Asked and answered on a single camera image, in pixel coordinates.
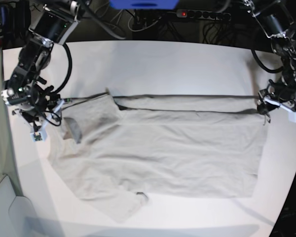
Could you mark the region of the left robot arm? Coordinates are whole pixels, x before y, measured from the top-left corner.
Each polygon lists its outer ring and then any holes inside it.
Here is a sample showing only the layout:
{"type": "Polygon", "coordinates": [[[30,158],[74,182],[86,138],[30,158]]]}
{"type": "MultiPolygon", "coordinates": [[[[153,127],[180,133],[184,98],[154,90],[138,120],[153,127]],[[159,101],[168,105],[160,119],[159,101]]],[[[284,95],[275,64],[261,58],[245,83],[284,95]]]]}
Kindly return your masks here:
{"type": "Polygon", "coordinates": [[[255,47],[251,46],[252,55],[257,64],[271,74],[280,73],[277,81],[269,80],[267,87],[259,91],[257,111],[268,115],[275,109],[288,112],[291,122],[296,122],[296,25],[281,0],[243,0],[248,12],[257,21],[252,43],[256,42],[259,31],[263,31],[270,40],[272,52],[282,61],[282,67],[270,69],[258,58],[255,47]]]}

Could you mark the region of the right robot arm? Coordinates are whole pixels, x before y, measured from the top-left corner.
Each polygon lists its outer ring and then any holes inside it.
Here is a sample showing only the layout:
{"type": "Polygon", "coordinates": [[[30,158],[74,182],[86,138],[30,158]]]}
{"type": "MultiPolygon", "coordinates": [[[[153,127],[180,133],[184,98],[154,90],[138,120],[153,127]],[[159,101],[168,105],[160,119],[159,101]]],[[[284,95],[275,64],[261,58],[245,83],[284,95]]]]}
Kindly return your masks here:
{"type": "Polygon", "coordinates": [[[88,0],[46,0],[42,15],[29,28],[32,37],[22,47],[10,79],[4,82],[0,95],[7,106],[15,106],[12,113],[30,128],[33,142],[46,140],[48,124],[61,125],[65,100],[61,99],[60,91],[71,76],[73,64],[66,40],[81,21],[84,7],[89,5],[88,0]],[[67,54],[67,75],[58,88],[42,88],[47,81],[40,72],[48,66],[56,44],[63,46],[67,54]]]}

